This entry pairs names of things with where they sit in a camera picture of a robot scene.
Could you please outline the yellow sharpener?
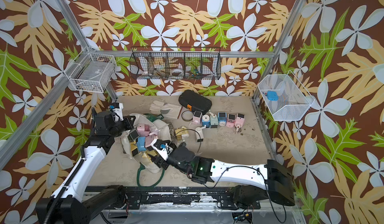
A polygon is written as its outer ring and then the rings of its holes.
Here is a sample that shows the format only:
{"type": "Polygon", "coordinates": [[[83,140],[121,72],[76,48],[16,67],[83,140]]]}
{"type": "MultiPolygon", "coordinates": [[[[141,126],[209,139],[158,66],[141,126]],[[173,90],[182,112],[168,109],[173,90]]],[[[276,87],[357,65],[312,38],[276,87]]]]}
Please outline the yellow sharpener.
{"type": "Polygon", "coordinates": [[[179,142],[186,140],[187,138],[190,137],[188,129],[184,126],[182,126],[179,129],[176,129],[175,134],[176,134],[176,138],[179,142]]]}

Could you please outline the white pencil sharpener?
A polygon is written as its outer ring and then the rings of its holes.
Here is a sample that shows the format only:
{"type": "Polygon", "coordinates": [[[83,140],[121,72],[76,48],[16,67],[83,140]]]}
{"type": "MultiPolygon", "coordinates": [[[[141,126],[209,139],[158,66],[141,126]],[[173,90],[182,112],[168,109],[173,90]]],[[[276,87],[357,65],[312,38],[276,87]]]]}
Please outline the white pencil sharpener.
{"type": "Polygon", "coordinates": [[[206,126],[202,126],[202,127],[197,127],[195,129],[195,132],[196,132],[196,141],[197,143],[201,143],[204,141],[204,133],[203,133],[203,130],[206,128],[206,126]]]}

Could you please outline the cream tote bag green handles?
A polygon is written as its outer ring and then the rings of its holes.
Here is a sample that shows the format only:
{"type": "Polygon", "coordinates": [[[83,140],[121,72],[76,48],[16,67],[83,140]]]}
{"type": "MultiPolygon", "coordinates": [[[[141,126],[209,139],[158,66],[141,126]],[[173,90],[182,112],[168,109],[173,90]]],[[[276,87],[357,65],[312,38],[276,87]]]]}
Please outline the cream tote bag green handles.
{"type": "Polygon", "coordinates": [[[130,131],[123,132],[120,137],[120,141],[123,147],[123,153],[126,154],[130,159],[135,160],[140,164],[137,171],[137,185],[140,189],[150,189],[157,186],[163,179],[165,170],[158,168],[152,161],[151,156],[158,154],[151,146],[154,139],[160,139],[163,141],[171,140],[172,135],[170,133],[169,124],[163,120],[155,119],[150,121],[146,115],[142,114],[130,114],[129,116],[135,116],[134,128],[130,131]],[[146,137],[146,151],[139,152],[137,149],[138,137],[146,137]],[[142,171],[149,171],[152,174],[161,173],[158,181],[151,186],[143,186],[140,183],[140,175],[142,171]]]}

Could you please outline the blue pencil sharpener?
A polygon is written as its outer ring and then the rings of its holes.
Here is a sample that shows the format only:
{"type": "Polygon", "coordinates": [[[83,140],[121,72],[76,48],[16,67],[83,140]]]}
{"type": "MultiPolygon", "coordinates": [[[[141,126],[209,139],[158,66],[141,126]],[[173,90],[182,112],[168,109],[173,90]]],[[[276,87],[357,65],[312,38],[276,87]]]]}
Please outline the blue pencil sharpener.
{"type": "Polygon", "coordinates": [[[226,112],[219,112],[218,113],[218,122],[219,126],[224,127],[227,124],[227,113],[226,112]]]}
{"type": "Polygon", "coordinates": [[[209,115],[203,115],[202,116],[202,126],[205,128],[211,127],[211,119],[209,115]]]}

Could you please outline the green pencil sharpener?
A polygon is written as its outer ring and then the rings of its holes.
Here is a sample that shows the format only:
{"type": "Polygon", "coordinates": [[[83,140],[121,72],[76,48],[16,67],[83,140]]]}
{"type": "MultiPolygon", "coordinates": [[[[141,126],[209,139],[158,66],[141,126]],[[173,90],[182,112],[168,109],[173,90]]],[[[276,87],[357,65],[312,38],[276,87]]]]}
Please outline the green pencil sharpener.
{"type": "Polygon", "coordinates": [[[219,120],[218,116],[212,112],[209,112],[210,114],[210,128],[211,129],[216,129],[219,126],[219,120]]]}

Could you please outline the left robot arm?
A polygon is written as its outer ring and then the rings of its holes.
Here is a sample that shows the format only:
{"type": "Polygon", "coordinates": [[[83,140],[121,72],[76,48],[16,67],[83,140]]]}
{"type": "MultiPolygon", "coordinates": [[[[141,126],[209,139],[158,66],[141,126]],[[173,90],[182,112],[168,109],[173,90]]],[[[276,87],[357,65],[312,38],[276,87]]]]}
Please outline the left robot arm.
{"type": "Polygon", "coordinates": [[[125,116],[115,121],[113,113],[108,111],[97,114],[96,126],[69,176],[51,197],[37,202],[35,210],[40,224],[88,224],[105,208],[125,205],[126,195],[121,185],[108,186],[86,201],[83,196],[115,139],[132,130],[135,120],[134,116],[125,116]]]}

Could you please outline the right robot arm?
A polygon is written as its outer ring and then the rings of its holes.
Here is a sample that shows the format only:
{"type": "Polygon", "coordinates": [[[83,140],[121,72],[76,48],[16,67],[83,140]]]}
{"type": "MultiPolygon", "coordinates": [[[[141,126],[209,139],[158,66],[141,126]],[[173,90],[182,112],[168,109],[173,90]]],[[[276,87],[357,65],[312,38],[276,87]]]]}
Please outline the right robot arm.
{"type": "Polygon", "coordinates": [[[203,158],[188,150],[185,143],[176,146],[156,139],[150,144],[156,156],[151,157],[159,168],[174,167],[192,182],[237,183],[234,201],[250,206],[255,201],[270,200],[282,206],[294,206],[293,177],[283,165],[268,160],[261,165],[236,165],[203,158]]]}

